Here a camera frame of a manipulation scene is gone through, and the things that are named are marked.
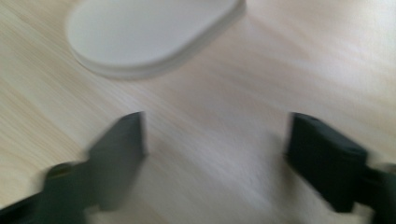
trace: wooden surface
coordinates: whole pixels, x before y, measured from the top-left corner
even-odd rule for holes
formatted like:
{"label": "wooden surface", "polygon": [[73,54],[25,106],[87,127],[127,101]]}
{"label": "wooden surface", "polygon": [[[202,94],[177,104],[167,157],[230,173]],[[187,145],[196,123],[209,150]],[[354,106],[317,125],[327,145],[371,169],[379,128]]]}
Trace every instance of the wooden surface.
{"label": "wooden surface", "polygon": [[125,208],[96,223],[365,223],[328,210],[282,151],[297,111],[396,161],[394,1],[248,0],[181,67],[138,81],[74,60],[64,20],[77,2],[0,2],[0,207],[146,111],[149,158]]}

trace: table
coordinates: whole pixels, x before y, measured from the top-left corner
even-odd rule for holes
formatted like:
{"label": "table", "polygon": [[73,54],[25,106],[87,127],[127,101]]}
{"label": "table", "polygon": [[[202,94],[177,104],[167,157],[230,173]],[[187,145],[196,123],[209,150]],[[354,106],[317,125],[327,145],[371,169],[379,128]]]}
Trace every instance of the table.
{"label": "table", "polygon": [[125,207],[95,223],[364,223],[331,212],[282,153],[295,111],[370,148],[373,163],[396,161],[396,2],[249,0],[182,66],[140,80],[74,60],[64,21],[77,3],[0,2],[0,207],[145,111],[149,157]]}

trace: white oval object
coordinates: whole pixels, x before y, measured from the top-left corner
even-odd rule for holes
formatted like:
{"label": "white oval object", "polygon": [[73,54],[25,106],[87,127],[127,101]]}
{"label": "white oval object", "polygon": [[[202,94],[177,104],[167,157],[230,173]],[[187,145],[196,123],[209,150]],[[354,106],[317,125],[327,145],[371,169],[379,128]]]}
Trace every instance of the white oval object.
{"label": "white oval object", "polygon": [[76,59],[106,77],[144,77],[180,63],[245,0],[86,0],[70,14]]}

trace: white tray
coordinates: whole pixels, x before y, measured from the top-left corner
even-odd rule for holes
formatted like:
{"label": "white tray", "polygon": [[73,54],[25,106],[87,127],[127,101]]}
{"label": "white tray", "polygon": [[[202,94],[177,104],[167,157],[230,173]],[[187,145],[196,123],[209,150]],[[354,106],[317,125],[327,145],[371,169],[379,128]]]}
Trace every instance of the white tray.
{"label": "white tray", "polygon": [[69,15],[76,59],[106,77],[180,64],[245,9],[245,0],[86,0]]}

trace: wood grain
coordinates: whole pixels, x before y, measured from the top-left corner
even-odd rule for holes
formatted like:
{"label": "wood grain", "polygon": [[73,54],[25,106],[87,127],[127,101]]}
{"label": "wood grain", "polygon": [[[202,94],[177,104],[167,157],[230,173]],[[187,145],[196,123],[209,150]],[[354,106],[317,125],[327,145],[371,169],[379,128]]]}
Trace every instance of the wood grain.
{"label": "wood grain", "polygon": [[336,215],[283,162],[288,114],[321,118],[396,161],[396,3],[248,0],[179,68],[122,81],[68,50],[77,0],[0,2],[0,207],[146,111],[150,156],[125,208],[96,223],[363,223]]}

